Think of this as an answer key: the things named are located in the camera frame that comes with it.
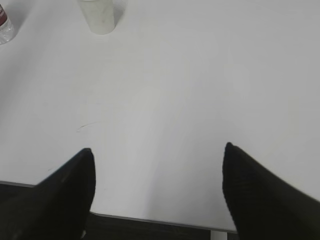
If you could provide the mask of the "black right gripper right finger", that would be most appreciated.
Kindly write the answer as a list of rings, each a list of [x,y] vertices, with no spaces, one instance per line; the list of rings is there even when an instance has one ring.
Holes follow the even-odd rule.
[[[320,202],[227,143],[222,191],[241,240],[318,240]]]

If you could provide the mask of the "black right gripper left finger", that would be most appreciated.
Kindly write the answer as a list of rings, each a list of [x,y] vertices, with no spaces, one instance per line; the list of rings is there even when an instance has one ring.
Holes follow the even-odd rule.
[[[36,186],[0,205],[2,240],[81,240],[96,191],[95,159],[84,148]]]

